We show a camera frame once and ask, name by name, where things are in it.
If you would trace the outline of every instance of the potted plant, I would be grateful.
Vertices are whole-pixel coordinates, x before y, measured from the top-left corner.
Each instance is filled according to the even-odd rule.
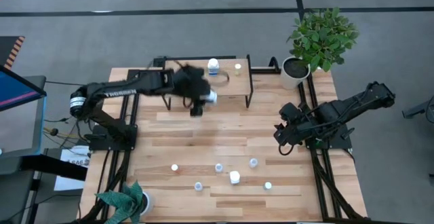
[[[343,64],[340,55],[356,44],[359,31],[348,18],[339,16],[339,8],[324,12],[314,10],[306,13],[302,21],[295,19],[297,29],[288,40],[293,41],[294,56],[286,58],[282,64],[281,81],[284,88],[294,89],[310,72],[318,68],[325,72],[332,64]]]
[[[104,224],[118,224],[128,217],[133,224],[139,223],[140,216],[150,212],[153,207],[151,197],[142,191],[137,181],[131,187],[123,183],[121,193],[108,191],[95,195],[116,208],[114,215]]]

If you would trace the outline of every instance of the white bottle cap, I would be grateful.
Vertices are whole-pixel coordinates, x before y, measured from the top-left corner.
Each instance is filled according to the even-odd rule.
[[[216,58],[210,59],[210,61],[208,61],[208,66],[218,67],[218,60]]]
[[[250,168],[255,168],[258,165],[258,160],[255,158],[250,159],[249,166]]]
[[[231,184],[235,185],[239,183],[239,172],[238,171],[232,171],[229,173],[229,177],[231,178]]]
[[[172,164],[172,170],[177,171],[179,169],[177,164]]]
[[[223,171],[223,165],[222,164],[216,164],[216,172],[221,173]]]
[[[272,187],[272,184],[271,184],[270,182],[266,182],[266,183],[264,184],[264,189],[265,189],[265,190],[270,190],[271,187]]]
[[[195,183],[195,190],[196,191],[202,191],[203,190],[202,183],[200,183],[200,182]]]

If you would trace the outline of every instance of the label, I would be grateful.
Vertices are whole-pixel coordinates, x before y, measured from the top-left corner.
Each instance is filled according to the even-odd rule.
[[[136,93],[137,93],[136,90],[131,89],[131,90],[125,90],[125,91],[119,91],[119,92],[106,92],[106,93],[104,93],[104,95],[111,98],[111,97],[126,96],[126,95],[131,95],[131,94],[136,94]]]

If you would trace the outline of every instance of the floor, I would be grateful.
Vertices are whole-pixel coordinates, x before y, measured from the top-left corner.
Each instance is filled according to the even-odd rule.
[[[390,109],[370,111],[349,123],[356,128],[351,135],[353,154],[369,216],[379,221],[432,223],[434,186],[428,172],[434,171],[434,130],[424,116],[404,119],[401,110],[433,95],[429,67],[434,58],[434,9],[429,7],[434,0],[302,3],[304,8],[346,8],[345,15],[360,30],[358,44],[344,54],[345,64],[332,67],[340,98],[362,91],[371,81],[386,83],[397,95]],[[298,4],[296,0],[0,0],[0,35],[26,37],[12,68],[19,75],[89,83],[105,81],[112,67],[140,67],[163,55],[250,54],[254,66],[266,65],[272,56],[283,60],[297,7],[300,0]],[[427,8],[403,12],[394,7]],[[185,11],[191,9],[235,11]],[[175,15],[147,10],[170,10],[166,13]],[[90,11],[115,12],[97,16]],[[67,117],[69,95],[75,89],[47,84],[46,117]],[[67,133],[72,124],[56,127]],[[57,147],[49,141],[43,144]],[[77,201],[42,204],[37,223],[72,220]]]

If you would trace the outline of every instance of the soil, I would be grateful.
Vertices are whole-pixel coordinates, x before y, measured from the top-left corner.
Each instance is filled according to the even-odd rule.
[[[307,75],[309,70],[303,66],[297,58],[291,58],[283,65],[284,71],[293,78],[303,78]]]

